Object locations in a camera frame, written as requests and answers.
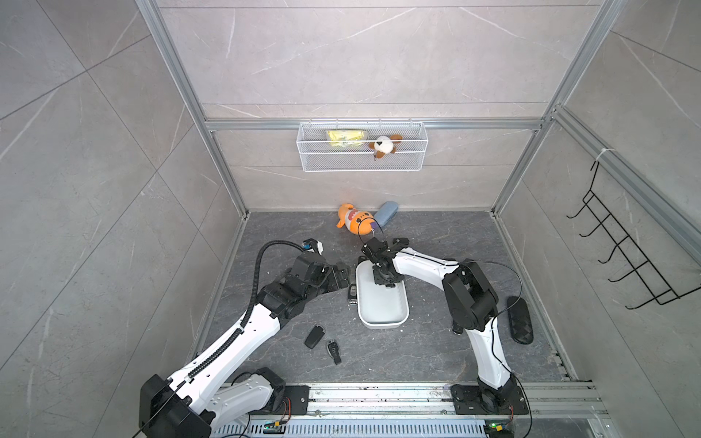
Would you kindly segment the white storage box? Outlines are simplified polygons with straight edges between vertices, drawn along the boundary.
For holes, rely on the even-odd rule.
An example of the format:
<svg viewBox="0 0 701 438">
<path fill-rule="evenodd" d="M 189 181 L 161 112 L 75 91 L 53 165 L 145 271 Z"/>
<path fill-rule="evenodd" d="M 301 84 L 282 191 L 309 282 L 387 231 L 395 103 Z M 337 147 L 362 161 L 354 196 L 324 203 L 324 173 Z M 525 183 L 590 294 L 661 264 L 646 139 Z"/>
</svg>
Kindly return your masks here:
<svg viewBox="0 0 701 438">
<path fill-rule="evenodd" d="M 363 325 L 370 330 L 396 329 L 409 317 L 409 303 L 405 283 L 393 286 L 376 285 L 374 265 L 361 262 L 355 272 L 358 314 Z"/>
</svg>

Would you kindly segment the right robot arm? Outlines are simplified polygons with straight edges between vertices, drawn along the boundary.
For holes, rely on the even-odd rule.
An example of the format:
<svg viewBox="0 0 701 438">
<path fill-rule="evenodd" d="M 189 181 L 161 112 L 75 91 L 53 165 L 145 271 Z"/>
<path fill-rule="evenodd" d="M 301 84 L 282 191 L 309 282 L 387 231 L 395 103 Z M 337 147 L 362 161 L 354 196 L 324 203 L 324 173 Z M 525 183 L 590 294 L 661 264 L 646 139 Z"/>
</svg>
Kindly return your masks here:
<svg viewBox="0 0 701 438">
<path fill-rule="evenodd" d="M 478 366 L 475 385 L 456 383 L 450 388 L 456 412 L 464 414 L 470 403 L 478 403 L 488 414 L 530 413 L 527 395 L 503 352 L 498 295 L 478 261 L 431 257 L 410 248 L 406 238 L 389 244 L 373 237 L 361 251 L 365 261 L 359 267 L 366 272 L 356 274 L 359 297 L 370 288 L 398 287 L 406 277 L 444 292 L 450 316 L 467 334 Z"/>
</svg>

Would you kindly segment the large black key front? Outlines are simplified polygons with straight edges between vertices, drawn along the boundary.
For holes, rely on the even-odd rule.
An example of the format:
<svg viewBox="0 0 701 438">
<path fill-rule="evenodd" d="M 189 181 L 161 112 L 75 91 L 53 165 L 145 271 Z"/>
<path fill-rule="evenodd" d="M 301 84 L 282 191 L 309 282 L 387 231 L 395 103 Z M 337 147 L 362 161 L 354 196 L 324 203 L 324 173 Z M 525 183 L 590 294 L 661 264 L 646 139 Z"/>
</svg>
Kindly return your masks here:
<svg viewBox="0 0 701 438">
<path fill-rule="evenodd" d="M 304 345 L 308 349 L 313 350 L 321 342 L 324 336 L 325 329 L 322 326 L 316 325 L 306 337 Z"/>
</svg>

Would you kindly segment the black key with buttons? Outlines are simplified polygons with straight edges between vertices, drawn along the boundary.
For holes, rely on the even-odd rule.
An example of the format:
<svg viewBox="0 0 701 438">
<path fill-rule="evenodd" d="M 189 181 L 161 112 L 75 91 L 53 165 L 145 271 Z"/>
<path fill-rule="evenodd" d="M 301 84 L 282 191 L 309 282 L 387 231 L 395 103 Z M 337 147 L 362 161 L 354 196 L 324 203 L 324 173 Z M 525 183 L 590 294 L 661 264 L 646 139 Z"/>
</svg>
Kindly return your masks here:
<svg viewBox="0 0 701 438">
<path fill-rule="evenodd" d="M 350 305 L 356 305 L 358 303 L 357 299 L 357 287 L 355 285 L 350 285 L 347 292 L 347 299 Z"/>
</svg>

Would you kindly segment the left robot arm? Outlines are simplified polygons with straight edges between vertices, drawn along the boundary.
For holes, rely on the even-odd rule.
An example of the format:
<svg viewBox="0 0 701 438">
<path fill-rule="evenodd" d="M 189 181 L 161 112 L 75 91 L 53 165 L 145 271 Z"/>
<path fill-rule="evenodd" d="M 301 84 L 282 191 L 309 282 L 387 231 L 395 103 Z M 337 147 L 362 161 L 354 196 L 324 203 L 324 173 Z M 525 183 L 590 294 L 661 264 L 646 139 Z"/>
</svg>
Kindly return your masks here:
<svg viewBox="0 0 701 438">
<path fill-rule="evenodd" d="M 257 370 L 231 385 L 227 379 L 308 302 L 350 285 L 348 266 L 329 264 L 318 241 L 294 247 L 299 255 L 292 266 L 266 286 L 253 283 L 246 312 L 227 332 L 170 377 L 153 375 L 142 385 L 140 434 L 208 437 L 243 415 L 279 408 L 285 383 L 271 370 Z"/>
</svg>

